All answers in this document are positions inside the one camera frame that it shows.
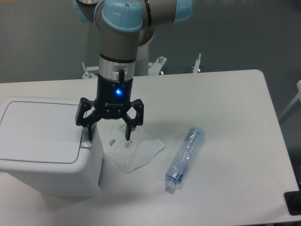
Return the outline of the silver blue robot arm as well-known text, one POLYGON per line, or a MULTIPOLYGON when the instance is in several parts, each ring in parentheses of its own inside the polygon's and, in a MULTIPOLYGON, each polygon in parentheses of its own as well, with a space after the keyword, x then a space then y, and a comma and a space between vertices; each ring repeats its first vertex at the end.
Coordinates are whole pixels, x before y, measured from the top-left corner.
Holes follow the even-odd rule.
POLYGON ((81 98, 75 117, 93 138, 93 125, 101 119, 123 119, 125 138, 143 124, 142 100, 131 101, 137 51, 142 31, 188 19, 191 0, 75 0, 82 21, 95 22, 101 32, 95 100, 81 98))

